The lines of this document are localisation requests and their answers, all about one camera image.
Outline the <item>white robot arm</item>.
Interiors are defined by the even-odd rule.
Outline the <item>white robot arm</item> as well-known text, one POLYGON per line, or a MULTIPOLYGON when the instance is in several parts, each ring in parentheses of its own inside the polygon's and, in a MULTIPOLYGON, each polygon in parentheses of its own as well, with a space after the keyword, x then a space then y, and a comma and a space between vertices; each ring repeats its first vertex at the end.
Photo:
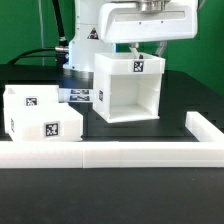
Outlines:
POLYGON ((92 72, 94 55, 118 44, 196 36, 198 0, 75 0, 75 35, 67 70, 92 72))

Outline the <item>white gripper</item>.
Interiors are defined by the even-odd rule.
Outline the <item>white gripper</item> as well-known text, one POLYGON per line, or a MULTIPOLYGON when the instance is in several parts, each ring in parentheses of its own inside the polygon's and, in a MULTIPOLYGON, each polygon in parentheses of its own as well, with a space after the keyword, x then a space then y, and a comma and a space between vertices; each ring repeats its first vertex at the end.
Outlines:
POLYGON ((108 1, 99 12, 98 35, 105 43, 131 43, 136 59, 140 42, 160 41, 156 55, 161 57, 168 40, 190 39, 197 34, 198 0, 157 0, 149 7, 140 0, 108 1))

